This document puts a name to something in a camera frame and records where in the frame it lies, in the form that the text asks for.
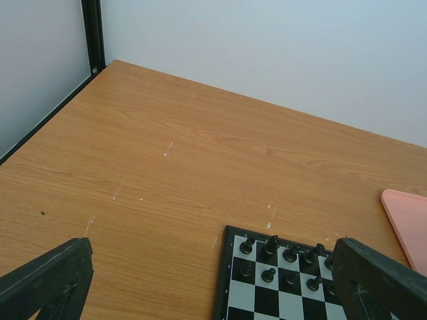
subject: pink tray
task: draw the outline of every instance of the pink tray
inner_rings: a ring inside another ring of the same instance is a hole
[[[381,201],[411,267],[427,277],[427,198],[388,189]]]

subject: wood grain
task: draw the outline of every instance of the wood grain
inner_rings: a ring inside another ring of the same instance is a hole
[[[407,263],[380,194],[427,196],[426,161],[415,145],[114,61],[0,167],[0,273],[95,217],[82,319],[209,319],[227,224],[328,249],[354,237]]]

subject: black pawn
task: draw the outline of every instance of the black pawn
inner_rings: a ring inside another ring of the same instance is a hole
[[[336,289],[334,285],[328,285],[328,287],[326,288],[326,290],[328,290],[328,293],[332,296],[336,296]]]
[[[263,247],[263,252],[266,257],[273,257],[274,253],[279,248],[279,237],[277,235],[274,235],[270,238],[270,240],[267,242],[267,245]]]
[[[253,265],[251,263],[246,263],[245,265],[242,265],[240,267],[240,275],[242,275],[242,277],[244,278],[249,277],[252,273],[252,268]]]
[[[270,283],[273,281],[275,274],[276,274],[276,270],[274,268],[270,268],[268,270],[262,271],[261,278],[265,282]]]
[[[294,285],[295,282],[298,281],[298,278],[300,277],[300,273],[298,271],[294,271],[292,273],[288,273],[285,276],[285,281],[288,285]]]
[[[325,246],[321,243],[318,243],[313,249],[310,251],[304,253],[302,255],[302,258],[304,259],[304,262],[308,265],[312,265],[314,261],[316,261],[318,255],[325,251]]]
[[[327,270],[332,270],[332,263],[334,262],[334,254],[331,254],[328,258],[325,260],[325,267]]]
[[[287,262],[295,262],[298,251],[300,251],[300,246],[294,245],[292,248],[288,248],[283,252],[283,258]]]
[[[319,284],[322,283],[322,278],[318,275],[314,279],[308,279],[307,288],[311,291],[317,291],[319,289]]]
[[[247,238],[246,241],[240,243],[240,252],[242,252],[244,255],[249,255],[252,252],[252,246],[254,243],[254,238]]]

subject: chess board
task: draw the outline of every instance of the chess board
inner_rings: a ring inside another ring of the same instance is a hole
[[[242,253],[240,245],[251,237],[255,240],[250,253]],[[304,263],[305,252],[313,247],[300,244],[295,262],[283,258],[286,249],[296,243],[278,239],[279,247],[271,257],[263,255],[263,248],[272,236],[227,226],[224,231],[220,272],[218,277],[213,320],[342,320],[346,319],[338,296],[334,292],[331,271],[325,260],[332,254],[323,251],[314,263]],[[242,265],[251,265],[242,276]],[[271,270],[274,278],[265,282],[262,273]],[[293,285],[286,276],[297,274]],[[322,278],[319,289],[308,288],[309,279]]]

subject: black square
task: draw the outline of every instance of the black square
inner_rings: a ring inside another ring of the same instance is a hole
[[[278,251],[274,251],[272,257],[266,257],[264,254],[264,247],[267,243],[257,242],[256,243],[256,262],[265,263],[266,265],[278,266]]]
[[[304,320],[328,320],[324,301],[302,297]]]
[[[244,277],[240,273],[240,270],[242,267],[245,267],[248,264],[252,265],[252,270],[249,276]],[[250,285],[255,285],[255,262],[234,257],[232,279],[244,283],[249,283]]]
[[[301,281],[300,277],[293,285],[286,281],[286,276],[291,275],[295,271],[279,268],[279,291],[291,293],[293,295],[301,295]]]
[[[254,320],[254,313],[247,310],[229,307],[227,320]]]
[[[333,295],[330,293],[331,291],[335,291],[336,293],[333,281],[328,279],[322,279],[322,287],[326,302],[333,303],[335,305],[341,305],[340,298],[337,295]]]
[[[255,287],[255,312],[279,317],[279,291]]]
[[[316,258],[316,260],[309,264],[304,261],[303,253],[299,253],[298,261],[300,263],[300,273],[305,273],[307,275],[313,275],[314,277],[317,277],[320,275],[320,268],[319,268],[319,259]]]

